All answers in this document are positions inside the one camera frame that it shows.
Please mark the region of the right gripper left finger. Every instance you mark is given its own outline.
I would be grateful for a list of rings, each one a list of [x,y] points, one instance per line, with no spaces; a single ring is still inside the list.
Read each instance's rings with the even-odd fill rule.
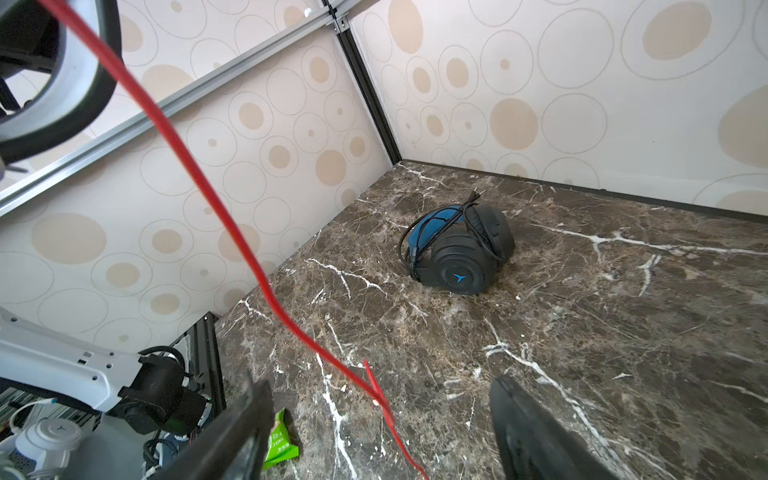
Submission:
[[[217,480],[261,477],[274,426],[268,380],[251,381],[243,396],[223,411],[155,479]]]

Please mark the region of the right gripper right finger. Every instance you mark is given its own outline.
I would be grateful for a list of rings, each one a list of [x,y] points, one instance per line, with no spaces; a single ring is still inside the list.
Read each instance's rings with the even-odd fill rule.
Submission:
[[[491,382],[489,405],[500,463],[508,479],[616,477],[511,376],[501,375]]]

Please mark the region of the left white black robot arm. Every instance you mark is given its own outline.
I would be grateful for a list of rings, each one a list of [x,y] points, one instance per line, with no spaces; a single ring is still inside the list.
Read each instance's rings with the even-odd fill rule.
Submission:
[[[1,384],[125,421],[136,433],[191,433],[207,400],[172,355],[98,347],[1,310]]]

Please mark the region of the black blue headphones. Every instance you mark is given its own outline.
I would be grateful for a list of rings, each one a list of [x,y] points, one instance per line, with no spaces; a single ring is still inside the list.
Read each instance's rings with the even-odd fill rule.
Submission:
[[[466,201],[427,212],[406,228],[397,253],[411,279],[465,296],[492,285],[515,241],[503,212],[480,197],[473,191]]]

